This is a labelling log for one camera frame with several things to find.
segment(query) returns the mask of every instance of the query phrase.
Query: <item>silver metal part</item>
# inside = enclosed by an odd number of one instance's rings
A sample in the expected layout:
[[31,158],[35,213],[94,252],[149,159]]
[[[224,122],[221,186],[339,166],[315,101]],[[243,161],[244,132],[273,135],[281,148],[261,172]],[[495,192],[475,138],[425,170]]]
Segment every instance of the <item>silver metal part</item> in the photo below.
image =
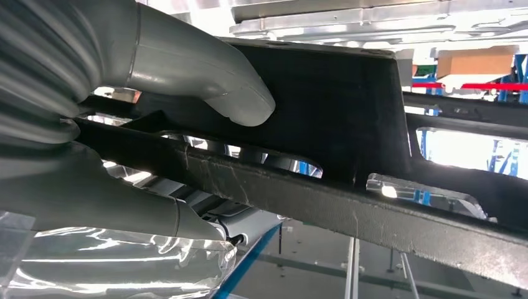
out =
[[244,240],[240,245],[247,246],[283,220],[277,217],[277,214],[249,208],[231,217],[220,217],[219,222],[229,237],[243,235]]
[[406,269],[407,277],[409,279],[409,284],[411,285],[411,291],[413,292],[414,299],[420,299],[420,296],[418,295],[418,290],[416,289],[416,283],[414,281],[414,277],[412,276],[411,266],[409,265],[409,259],[407,258],[407,254],[402,252],[402,262],[403,262],[403,269]]
[[359,239],[350,238],[348,248],[345,299],[357,299],[359,284]]
[[480,48],[528,40],[528,2],[450,0],[282,13],[232,26],[237,37],[376,49]]
[[238,7],[289,1],[291,0],[141,0],[138,2],[165,12],[166,14],[183,14],[185,12],[196,11],[199,9]]

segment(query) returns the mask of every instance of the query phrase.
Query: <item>metal rod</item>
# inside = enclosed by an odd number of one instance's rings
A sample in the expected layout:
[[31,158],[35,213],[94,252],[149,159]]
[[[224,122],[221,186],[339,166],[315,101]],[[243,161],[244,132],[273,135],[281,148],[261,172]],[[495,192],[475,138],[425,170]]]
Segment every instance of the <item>metal rod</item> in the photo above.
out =
[[418,295],[418,290],[416,289],[416,283],[414,281],[414,278],[412,276],[412,271],[411,271],[411,266],[409,265],[409,260],[407,259],[407,254],[405,253],[401,253],[402,254],[402,261],[403,261],[403,268],[407,269],[407,276],[408,276],[408,279],[409,279],[409,284],[411,284],[411,290],[414,294],[414,298],[415,299],[420,299],[420,296]]
[[356,238],[350,238],[350,244],[348,248],[345,299],[357,299],[358,282],[359,282],[359,240]]
[[279,254],[282,254],[282,223],[279,225]]
[[389,262],[389,268],[387,269],[387,272],[388,273],[392,273],[394,272],[394,269],[392,268],[392,264],[393,264],[393,259],[394,259],[394,249],[390,249],[390,262]]

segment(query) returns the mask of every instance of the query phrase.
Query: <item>black plastic part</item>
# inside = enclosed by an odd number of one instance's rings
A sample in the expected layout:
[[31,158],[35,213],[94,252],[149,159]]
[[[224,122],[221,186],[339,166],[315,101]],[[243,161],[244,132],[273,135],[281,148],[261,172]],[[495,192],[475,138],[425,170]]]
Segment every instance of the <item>black plastic part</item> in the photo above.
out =
[[[181,141],[76,120],[103,159],[219,197],[528,287],[524,231],[190,147]],[[500,257],[482,259],[483,257]]]

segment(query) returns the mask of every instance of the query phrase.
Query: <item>blue metal frame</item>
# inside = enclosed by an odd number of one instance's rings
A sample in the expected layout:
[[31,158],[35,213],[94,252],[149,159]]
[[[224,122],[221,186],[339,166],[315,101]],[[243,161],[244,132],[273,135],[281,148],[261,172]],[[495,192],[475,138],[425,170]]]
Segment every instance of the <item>blue metal frame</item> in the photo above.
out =
[[[515,66],[519,83],[528,83],[528,72],[522,67],[524,59],[526,59],[526,54],[515,55]],[[523,90],[519,93],[519,103],[528,104],[528,91]]]
[[[509,83],[510,82],[510,76],[504,76],[501,78],[501,83]],[[508,91],[501,90],[499,91],[499,96],[497,97],[497,100],[499,102],[506,102]]]

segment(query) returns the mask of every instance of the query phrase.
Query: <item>scratch mark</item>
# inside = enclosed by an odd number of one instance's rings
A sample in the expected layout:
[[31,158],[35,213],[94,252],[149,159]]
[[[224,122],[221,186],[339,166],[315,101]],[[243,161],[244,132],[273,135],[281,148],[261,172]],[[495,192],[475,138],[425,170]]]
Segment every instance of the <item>scratch mark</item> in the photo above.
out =
[[352,210],[352,216],[356,220],[356,237],[359,235],[359,221],[357,220],[356,211]]
[[189,158],[187,157],[187,155],[188,155],[188,152],[187,152],[187,151],[189,150],[189,147],[190,147],[190,146],[191,146],[191,145],[190,145],[189,143],[186,143],[186,144],[185,144],[185,151],[184,151],[184,154],[185,154],[185,167],[186,167],[185,169],[186,169],[186,170],[189,170]]
[[381,239],[385,239],[385,223],[381,223]]
[[230,167],[231,168],[231,173],[233,173],[233,177],[235,178],[235,180],[238,182],[238,184],[240,185],[240,189],[242,190],[242,192],[244,193],[244,197],[246,199],[246,204],[249,205],[249,198],[247,196],[247,193],[246,193],[246,190],[244,189],[244,186],[240,183],[240,181],[238,180],[238,177],[237,177],[237,174],[235,173],[235,170],[233,169],[233,167]]

